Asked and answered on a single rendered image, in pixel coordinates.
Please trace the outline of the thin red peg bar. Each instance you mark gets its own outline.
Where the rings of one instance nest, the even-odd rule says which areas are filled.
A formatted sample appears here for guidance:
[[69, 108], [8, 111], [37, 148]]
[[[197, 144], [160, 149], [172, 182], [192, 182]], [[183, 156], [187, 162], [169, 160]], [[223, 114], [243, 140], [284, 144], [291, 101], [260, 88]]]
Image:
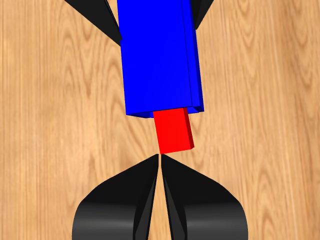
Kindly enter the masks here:
[[194, 141], [186, 108], [153, 112], [159, 152], [161, 154], [191, 150]]

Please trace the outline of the blue hollow socket block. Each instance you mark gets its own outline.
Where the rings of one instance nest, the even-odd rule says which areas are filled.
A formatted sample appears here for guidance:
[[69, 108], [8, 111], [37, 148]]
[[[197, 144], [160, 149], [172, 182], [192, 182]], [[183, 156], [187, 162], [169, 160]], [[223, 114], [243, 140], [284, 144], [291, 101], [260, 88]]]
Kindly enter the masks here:
[[192, 0], [117, 0], [125, 112], [204, 111]]

